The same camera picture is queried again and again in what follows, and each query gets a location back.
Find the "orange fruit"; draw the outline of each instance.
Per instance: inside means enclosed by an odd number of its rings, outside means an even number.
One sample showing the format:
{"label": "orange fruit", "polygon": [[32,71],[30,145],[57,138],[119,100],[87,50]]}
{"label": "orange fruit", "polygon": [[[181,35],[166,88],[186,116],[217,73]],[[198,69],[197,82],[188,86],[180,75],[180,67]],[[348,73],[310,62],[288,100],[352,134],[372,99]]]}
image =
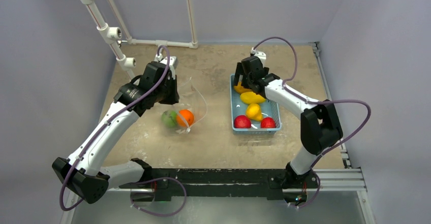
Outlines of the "orange fruit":
{"label": "orange fruit", "polygon": [[[193,115],[193,113],[191,111],[189,111],[189,110],[180,110],[179,113],[181,114],[181,116],[184,117],[184,119],[187,121],[187,123],[189,124],[189,126],[191,126],[193,124],[193,121],[195,120],[195,116]],[[182,121],[182,119],[181,119],[181,117],[179,115],[176,116],[176,122],[180,126],[186,126],[186,124]]]}

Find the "yellow lemon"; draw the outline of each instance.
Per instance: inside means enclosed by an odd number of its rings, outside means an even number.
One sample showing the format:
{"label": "yellow lemon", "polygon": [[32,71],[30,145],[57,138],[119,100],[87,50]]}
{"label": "yellow lemon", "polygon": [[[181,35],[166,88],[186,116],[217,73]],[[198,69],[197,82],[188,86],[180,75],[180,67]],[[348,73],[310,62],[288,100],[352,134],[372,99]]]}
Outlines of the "yellow lemon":
{"label": "yellow lemon", "polygon": [[247,107],[245,115],[251,120],[261,121],[263,119],[260,106],[255,103],[252,103]]}
{"label": "yellow lemon", "polygon": [[242,94],[242,93],[245,93],[245,92],[250,92],[250,91],[252,91],[251,89],[249,89],[249,88],[244,88],[242,85],[241,85],[241,81],[239,81],[238,82],[238,85],[234,85],[233,86],[233,89],[238,93],[238,94]]}
{"label": "yellow lemon", "polygon": [[252,103],[258,104],[258,103],[265,102],[264,97],[262,97],[258,94],[255,94],[253,91],[242,93],[239,96],[239,98],[241,99],[242,102],[244,102],[247,105],[252,104]]}

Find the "red apple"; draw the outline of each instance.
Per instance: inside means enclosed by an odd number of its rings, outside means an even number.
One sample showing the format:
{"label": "red apple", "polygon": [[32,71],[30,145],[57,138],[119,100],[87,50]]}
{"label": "red apple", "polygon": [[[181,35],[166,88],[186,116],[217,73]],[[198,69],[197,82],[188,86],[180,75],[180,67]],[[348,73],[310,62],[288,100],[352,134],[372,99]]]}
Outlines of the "red apple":
{"label": "red apple", "polygon": [[275,128],[275,121],[271,117],[265,117],[260,122],[260,128],[261,129],[274,129]]}
{"label": "red apple", "polygon": [[252,127],[252,121],[244,115],[237,116],[235,120],[233,120],[233,126],[236,129],[249,129]]}

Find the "gray wall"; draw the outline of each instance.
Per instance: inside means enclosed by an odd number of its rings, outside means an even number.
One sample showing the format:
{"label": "gray wall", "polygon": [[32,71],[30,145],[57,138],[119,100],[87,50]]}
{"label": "gray wall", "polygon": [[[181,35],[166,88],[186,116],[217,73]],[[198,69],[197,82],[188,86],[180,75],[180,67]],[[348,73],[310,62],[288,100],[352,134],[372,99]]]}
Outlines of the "gray wall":
{"label": "gray wall", "polygon": [[115,59],[79,0],[0,0],[0,222],[58,223],[51,164],[96,125]]}
{"label": "gray wall", "polygon": [[[193,0],[198,40],[292,42],[322,38],[343,0]],[[134,38],[190,42],[186,0],[115,0]]]}
{"label": "gray wall", "polygon": [[[377,223],[429,223],[431,0],[344,0],[322,39],[334,99],[359,98],[373,114],[347,144],[361,166]],[[345,132],[365,117],[339,107]]]}

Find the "floor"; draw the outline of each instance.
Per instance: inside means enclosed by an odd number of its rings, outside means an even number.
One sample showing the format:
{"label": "floor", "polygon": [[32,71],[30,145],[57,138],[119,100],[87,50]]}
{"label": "floor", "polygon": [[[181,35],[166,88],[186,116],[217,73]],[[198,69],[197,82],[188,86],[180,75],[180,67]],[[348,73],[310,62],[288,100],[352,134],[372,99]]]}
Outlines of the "floor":
{"label": "floor", "polygon": [[[112,149],[104,166],[141,158],[155,168],[284,168],[301,147],[299,120],[280,108],[282,129],[275,135],[233,135],[231,125],[229,75],[236,63],[249,55],[250,45],[201,45],[198,49],[169,47],[177,56],[178,84],[192,78],[205,98],[206,116],[188,134],[167,133],[160,117],[165,107],[157,104],[132,125]],[[154,59],[156,46],[123,45],[127,57],[135,57],[135,75],[142,74]],[[298,72],[290,86],[315,99],[326,99],[325,90],[311,46],[295,46]],[[294,68],[293,53],[287,46],[260,46],[267,54],[270,72],[287,78]],[[128,83],[117,65],[105,100],[104,115],[118,89]],[[344,168],[339,150],[325,155],[320,169]]]}

